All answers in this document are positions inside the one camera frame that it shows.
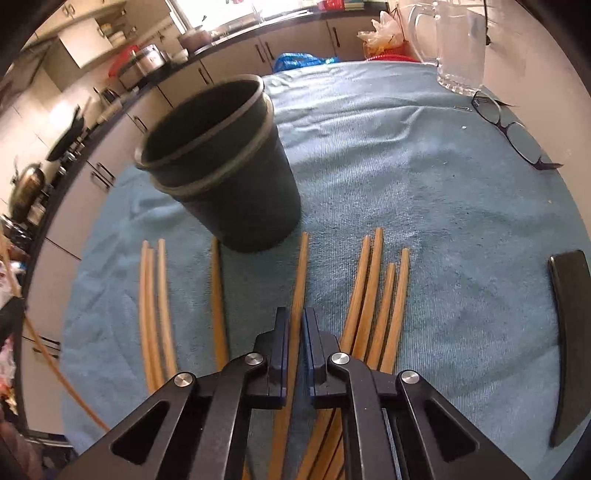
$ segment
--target glass pitcher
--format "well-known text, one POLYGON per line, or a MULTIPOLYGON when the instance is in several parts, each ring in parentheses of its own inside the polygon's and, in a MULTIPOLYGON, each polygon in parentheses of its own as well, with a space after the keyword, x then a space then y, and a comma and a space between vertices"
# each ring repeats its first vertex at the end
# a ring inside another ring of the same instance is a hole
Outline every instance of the glass pitcher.
POLYGON ((437 81, 461 95, 472 96, 482 86, 486 47, 486 19, 474 11, 479 5, 439 0, 414 5, 408 18, 410 41, 423 63, 437 66, 437 81), (427 57, 417 40, 421 15, 435 18, 437 58, 427 57))

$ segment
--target smartphone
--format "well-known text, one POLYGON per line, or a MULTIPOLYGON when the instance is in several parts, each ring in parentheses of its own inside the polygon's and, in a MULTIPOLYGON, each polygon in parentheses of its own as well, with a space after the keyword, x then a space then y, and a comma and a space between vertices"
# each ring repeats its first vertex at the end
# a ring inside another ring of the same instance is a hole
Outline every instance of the smartphone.
POLYGON ((560 393, 550 446, 560 445, 591 410, 591 275, 581 250, 548 261, 558 313, 560 393))

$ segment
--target wooden chopstick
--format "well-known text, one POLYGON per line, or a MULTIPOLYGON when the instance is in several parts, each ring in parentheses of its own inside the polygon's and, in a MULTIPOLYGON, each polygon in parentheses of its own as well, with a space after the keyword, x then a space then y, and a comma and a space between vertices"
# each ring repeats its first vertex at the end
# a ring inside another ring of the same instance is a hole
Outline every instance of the wooden chopstick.
POLYGON ((158 240, 158 314, 164 350, 166 379, 170 380, 178 373, 177 352, 174 346, 170 312, 168 309, 168 288, 166 285, 166 242, 158 240))
POLYGON ((156 308, 154 306, 154 250, 148 248, 146 257, 146 325, 148 332, 148 352, 150 352, 154 388, 158 390, 164 385, 164 373, 158 345, 158 330, 156 327, 156 308))
MULTIPOLYGON (((382 263, 383 246, 384 229, 378 227, 375 230, 374 250, 372 251, 371 263, 369 266, 368 285, 365 290, 365 297, 363 298, 363 309, 361 310, 359 327, 353 344, 353 356, 360 360, 365 359, 369 333, 374 319, 375 299, 378 294, 379 271, 382 263)), ((333 428, 333 425, 330 426, 326 439, 324 440, 318 457, 316 458, 316 464, 312 469, 312 479, 323 479, 326 475, 330 462, 340 445, 342 433, 343 429, 340 423, 335 428, 333 428)))
MULTIPOLYGON (((2 262, 4 263, 4 268, 6 268, 6 272, 8 275, 8 282, 10 283, 10 288, 12 291, 12 295, 18 298, 22 297, 21 294, 21 287, 17 283, 14 274, 12 273, 12 266, 10 265, 10 256, 8 255, 8 247, 7 247, 7 239, 0 235, 0 254, 2 255, 2 262)), ((41 351, 41 355, 45 359, 47 365, 49 366, 50 370, 56 376, 58 381, 64 387, 64 389, 68 392, 68 394, 72 397, 72 399, 78 404, 78 406, 86 412, 86 414, 105 432, 109 431, 109 427, 107 424, 102 421, 99 416, 88 406, 88 404, 82 399, 82 397, 78 394, 78 392, 74 389, 72 384, 67 380, 66 377, 60 372, 59 368, 56 365, 56 362, 51 357, 47 348, 42 343, 37 330, 33 326, 33 323, 30 321, 29 317, 25 314, 24 322, 33 337, 33 341, 37 345, 37 348, 41 351)))
POLYGON ((138 323, 139 338, 142 345, 142 357, 144 359, 144 372, 146 375, 146 387, 151 395, 156 391, 154 386, 154 374, 152 370, 152 356, 150 355, 150 339, 148 334, 148 318, 146 308, 146 281, 147 281, 148 241, 142 242, 142 251, 139 261, 139 294, 138 294, 138 323))
POLYGON ((219 240, 212 237, 212 317, 213 347, 216 355, 217 370, 222 370, 230 361, 226 322, 223 311, 222 270, 220 267, 219 240))
MULTIPOLYGON (((355 275, 355 283, 349 300, 349 310, 345 321, 345 328, 343 328, 343 333, 339 342, 340 350, 345 353, 351 352, 351 347, 357 331, 357 325, 359 323, 359 312, 361 310, 363 294, 365 292, 365 280, 367 278, 370 248, 371 237, 366 235, 363 237, 361 253, 359 254, 359 263, 357 265, 357 273, 355 275)), ((310 441, 308 442, 306 454, 301 461, 300 469, 298 470, 295 480, 308 480, 312 466, 316 460, 316 455, 320 451, 322 440, 324 440, 334 412, 334 409, 320 410, 318 412, 314 427, 312 428, 312 434, 310 436, 310 441)))
MULTIPOLYGON (((374 328, 374 337, 372 338, 371 347, 369 349, 369 357, 367 361, 368 367, 376 370, 379 366, 379 357, 384 346, 386 327, 388 326, 388 315, 390 313, 390 305, 392 303, 392 292, 394 290, 394 277, 396 273, 396 266, 393 263, 388 264, 388 271, 386 273, 386 282, 384 283, 384 291, 382 293, 382 303, 379 308, 378 320, 374 328)), ((337 480, 341 470, 345 465, 345 451, 343 448, 343 438, 339 438, 339 443, 336 446, 335 454, 333 455, 330 467, 324 475, 324 480, 337 480)))
POLYGON ((353 356, 359 360, 365 360, 369 333, 374 318, 375 299, 378 295, 379 271, 382 267, 383 247, 384 229, 379 227, 375 229, 374 251, 372 252, 371 264, 369 266, 368 287, 365 291, 363 309, 361 310, 361 318, 359 319, 359 329, 355 336, 355 345, 353 347, 353 356))
POLYGON ((386 272, 386 282, 384 282, 384 291, 382 292, 382 304, 379 308, 378 320, 374 328, 374 338, 369 348, 367 365, 371 370, 379 367, 379 358, 382 355, 386 327, 388 326, 388 317, 390 315, 390 304, 392 303, 392 294, 394 292, 394 280, 396 277, 396 265, 388 264, 386 272))
POLYGON ((400 261, 400 275, 398 276, 398 288, 396 290, 396 301, 394 303, 394 312, 390 321, 390 331, 388 340, 384 349, 384 357, 379 367, 381 372, 393 373, 396 363, 396 354, 398 352, 398 342, 400 341, 400 332, 402 331, 402 320, 404 319, 404 306, 406 304, 406 294, 408 286, 408 271, 410 270, 410 250, 402 249, 402 260, 400 261))
POLYGON ((296 385, 296 371, 300 353, 301 315, 304 310, 304 296, 306 294, 306 274, 308 265, 308 240, 306 232, 301 234, 300 257, 295 272, 295 289, 290 312, 290 343, 287 362, 287 403, 285 407, 275 413, 273 420, 273 441, 271 461, 269 462, 268 480, 281 480, 283 461, 287 447, 287 433, 291 420, 291 407, 296 385))

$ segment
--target pitcher handle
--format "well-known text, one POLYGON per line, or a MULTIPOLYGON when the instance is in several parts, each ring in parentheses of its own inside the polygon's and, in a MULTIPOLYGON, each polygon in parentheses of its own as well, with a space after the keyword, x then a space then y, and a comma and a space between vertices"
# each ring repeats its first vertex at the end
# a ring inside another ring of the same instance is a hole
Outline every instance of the pitcher handle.
POLYGON ((417 52, 418 59, 421 60, 421 62, 436 66, 439 64, 437 59, 434 57, 427 57, 421 46, 418 44, 417 24, 418 19, 421 15, 428 15, 429 17, 435 18, 433 7, 431 5, 413 5, 412 10, 410 11, 410 15, 408 16, 408 36, 410 37, 409 40, 411 45, 417 52))

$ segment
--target white cabinet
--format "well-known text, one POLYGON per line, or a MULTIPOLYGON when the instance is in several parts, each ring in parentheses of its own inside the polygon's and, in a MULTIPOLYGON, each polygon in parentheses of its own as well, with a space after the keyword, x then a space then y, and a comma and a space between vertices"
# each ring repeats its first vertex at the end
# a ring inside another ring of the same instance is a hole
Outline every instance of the white cabinet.
POLYGON ((142 132, 146 133, 172 109, 160 90, 154 87, 129 109, 127 115, 142 132))
POLYGON ((133 120, 124 115, 92 152, 87 162, 110 183, 114 183, 119 173, 134 164, 135 149, 143 138, 144 134, 133 120))
POLYGON ((68 6, 63 4, 35 31, 38 37, 42 37, 72 21, 72 14, 68 6))
POLYGON ((261 76, 272 73, 272 65, 257 38, 249 38, 218 48, 220 50, 214 51, 201 60, 214 83, 244 73, 261 76))
POLYGON ((94 18, 87 18, 62 30, 59 37, 79 68, 113 49, 94 18))
POLYGON ((111 185, 91 165, 85 165, 51 222, 47 238, 75 257, 82 258, 82 250, 110 188, 111 185))
POLYGON ((172 106, 177 106, 212 83, 204 65, 196 61, 168 77, 158 87, 172 106))
POLYGON ((63 435, 61 385, 41 354, 33 350, 36 347, 24 338, 21 341, 22 401, 28 427, 38 432, 63 435))
POLYGON ((343 17, 327 20, 329 33, 340 61, 363 60, 363 41, 357 38, 361 31, 374 31, 368 16, 343 17))
POLYGON ((311 21, 293 25, 263 33, 259 38, 272 64, 282 53, 310 53, 323 59, 335 56, 326 22, 311 21))
POLYGON ((79 262, 49 240, 43 242, 27 296, 27 315, 39 335, 61 342, 64 313, 79 262))

